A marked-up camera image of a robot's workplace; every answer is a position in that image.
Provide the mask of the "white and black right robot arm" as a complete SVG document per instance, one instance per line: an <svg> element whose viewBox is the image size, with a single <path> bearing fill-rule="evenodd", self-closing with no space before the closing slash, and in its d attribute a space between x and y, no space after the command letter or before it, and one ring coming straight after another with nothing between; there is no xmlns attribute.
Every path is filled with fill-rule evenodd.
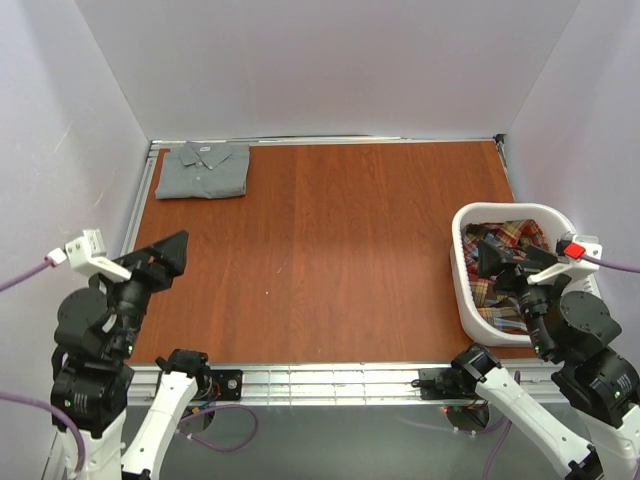
<svg viewBox="0 0 640 480"><path fill-rule="evenodd" d="M600 246L577 235L555 253L530 246L517 256L478 244L477 272L515 296L536 357L551 365L549 382L587 430L581 436L519 384L505 362L474 343L450 364L458 393L477 395L518 428L561 479L639 476L639 372L617 353L621 325L596 294L577 282L608 262Z"/></svg>

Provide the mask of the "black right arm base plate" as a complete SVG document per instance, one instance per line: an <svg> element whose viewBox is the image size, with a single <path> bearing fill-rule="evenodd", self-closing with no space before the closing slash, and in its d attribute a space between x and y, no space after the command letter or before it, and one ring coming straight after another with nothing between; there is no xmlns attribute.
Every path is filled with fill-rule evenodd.
<svg viewBox="0 0 640 480"><path fill-rule="evenodd" d="M448 381L449 368L423 368L412 385L419 390L422 400L453 399L454 392Z"/></svg>

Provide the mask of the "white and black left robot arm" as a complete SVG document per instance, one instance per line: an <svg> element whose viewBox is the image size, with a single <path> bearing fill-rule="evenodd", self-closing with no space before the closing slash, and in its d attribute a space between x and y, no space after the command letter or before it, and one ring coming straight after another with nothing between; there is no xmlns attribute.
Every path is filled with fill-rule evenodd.
<svg viewBox="0 0 640 480"><path fill-rule="evenodd" d="M208 356L176 349L156 361L152 404L133 442L122 444L134 369L128 361L152 296L172 287L187 264L189 234L107 258L102 235L88 229L54 251L85 276L57 311L52 355L52 416L70 479L155 479L190 401L212 388Z"/></svg>

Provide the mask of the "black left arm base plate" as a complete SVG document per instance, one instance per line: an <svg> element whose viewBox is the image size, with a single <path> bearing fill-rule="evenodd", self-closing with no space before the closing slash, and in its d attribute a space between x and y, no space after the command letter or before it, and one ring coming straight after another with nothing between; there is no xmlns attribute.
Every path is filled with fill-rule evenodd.
<svg viewBox="0 0 640 480"><path fill-rule="evenodd" d="M244 372L240 369L211 371L209 399L217 402L239 401L242 398Z"/></svg>

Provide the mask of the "grey long sleeve shirt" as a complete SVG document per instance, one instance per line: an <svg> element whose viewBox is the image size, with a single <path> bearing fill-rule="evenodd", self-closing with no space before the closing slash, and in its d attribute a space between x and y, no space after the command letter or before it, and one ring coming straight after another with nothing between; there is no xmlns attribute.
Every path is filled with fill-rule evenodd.
<svg viewBox="0 0 640 480"><path fill-rule="evenodd" d="M186 142L164 155L155 198L242 197L249 165L248 144Z"/></svg>

